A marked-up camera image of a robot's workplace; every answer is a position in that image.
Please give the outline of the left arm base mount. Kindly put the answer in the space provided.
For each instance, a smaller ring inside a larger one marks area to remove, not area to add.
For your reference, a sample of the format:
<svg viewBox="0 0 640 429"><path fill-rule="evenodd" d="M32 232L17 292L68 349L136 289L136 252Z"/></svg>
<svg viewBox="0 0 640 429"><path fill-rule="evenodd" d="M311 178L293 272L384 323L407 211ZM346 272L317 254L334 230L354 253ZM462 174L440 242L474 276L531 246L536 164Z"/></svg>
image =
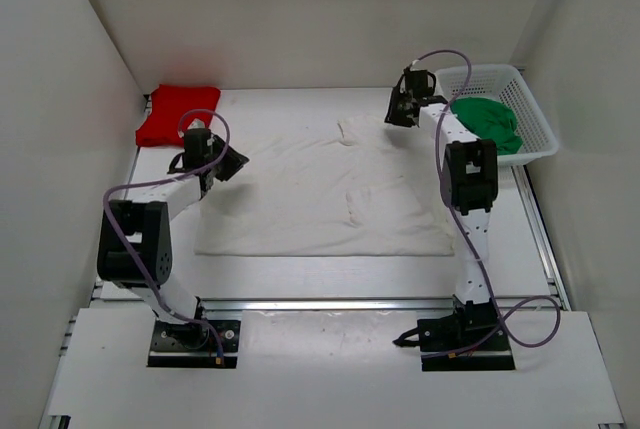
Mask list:
<svg viewBox="0 0 640 429"><path fill-rule="evenodd" d="M170 369L235 369L241 335L239 319L210 319L223 350L217 355L217 340L199 325L169 324L157 320L150 340L147 366Z"/></svg>

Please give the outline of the white t shirt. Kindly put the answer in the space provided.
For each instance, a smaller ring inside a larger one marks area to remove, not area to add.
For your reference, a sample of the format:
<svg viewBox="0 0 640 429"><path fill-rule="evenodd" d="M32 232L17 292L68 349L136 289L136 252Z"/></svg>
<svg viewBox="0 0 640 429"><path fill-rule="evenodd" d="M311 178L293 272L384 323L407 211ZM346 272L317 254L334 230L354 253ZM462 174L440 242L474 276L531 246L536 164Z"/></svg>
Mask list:
<svg viewBox="0 0 640 429"><path fill-rule="evenodd" d="M194 251L206 256L444 256L434 141L374 116L231 139L248 164L200 204Z"/></svg>

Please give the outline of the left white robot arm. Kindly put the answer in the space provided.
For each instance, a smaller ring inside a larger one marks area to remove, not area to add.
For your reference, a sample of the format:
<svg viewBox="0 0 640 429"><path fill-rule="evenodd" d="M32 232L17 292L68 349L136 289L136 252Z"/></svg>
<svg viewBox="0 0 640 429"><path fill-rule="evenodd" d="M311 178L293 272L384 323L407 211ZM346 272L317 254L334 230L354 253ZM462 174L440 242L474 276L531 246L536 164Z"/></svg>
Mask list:
<svg viewBox="0 0 640 429"><path fill-rule="evenodd" d="M165 179L127 185L127 190L142 191L133 199L106 195L103 200L98 276L139 296L158 320L176 325L175 337L188 349L206 344L210 326L199 298L171 275L171 220L248 162L210 129L188 129L183 151L171 160Z"/></svg>

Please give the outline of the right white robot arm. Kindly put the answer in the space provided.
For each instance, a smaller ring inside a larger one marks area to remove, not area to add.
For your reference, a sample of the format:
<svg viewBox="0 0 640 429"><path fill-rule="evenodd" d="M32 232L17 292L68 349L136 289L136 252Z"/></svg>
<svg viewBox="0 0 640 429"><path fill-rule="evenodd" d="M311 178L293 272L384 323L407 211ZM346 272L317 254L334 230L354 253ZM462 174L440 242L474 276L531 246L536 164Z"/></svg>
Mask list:
<svg viewBox="0 0 640 429"><path fill-rule="evenodd" d="M400 127L422 125L438 140L441 198L459 231L456 253L462 267L449 336L458 347L470 349L484 338L485 328L497 323L483 273L490 211L498 194L497 149L451 113L447 101L435 94L435 85L433 73L405 68L392 89L385 122Z"/></svg>

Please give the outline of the red t shirt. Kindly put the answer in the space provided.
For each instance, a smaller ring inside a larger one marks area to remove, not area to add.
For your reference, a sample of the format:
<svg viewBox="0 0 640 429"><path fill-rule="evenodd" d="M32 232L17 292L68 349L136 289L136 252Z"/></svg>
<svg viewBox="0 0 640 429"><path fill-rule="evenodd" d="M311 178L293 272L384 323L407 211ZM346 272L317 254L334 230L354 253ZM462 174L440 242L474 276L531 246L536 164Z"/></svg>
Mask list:
<svg viewBox="0 0 640 429"><path fill-rule="evenodd" d="M195 120L208 127L221 97L216 87L160 85L151 94L151 112L136 130L138 147L183 147L179 132Z"/></svg>

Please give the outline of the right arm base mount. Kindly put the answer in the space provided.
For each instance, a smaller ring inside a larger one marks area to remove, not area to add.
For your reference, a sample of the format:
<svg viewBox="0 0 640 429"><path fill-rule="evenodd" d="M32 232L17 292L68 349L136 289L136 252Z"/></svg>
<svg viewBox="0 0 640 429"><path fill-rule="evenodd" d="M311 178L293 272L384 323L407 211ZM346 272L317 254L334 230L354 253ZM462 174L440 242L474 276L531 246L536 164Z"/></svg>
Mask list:
<svg viewBox="0 0 640 429"><path fill-rule="evenodd" d="M462 313L419 319L415 328L398 336L399 348L418 348L423 372L513 371L509 338L498 320Z"/></svg>

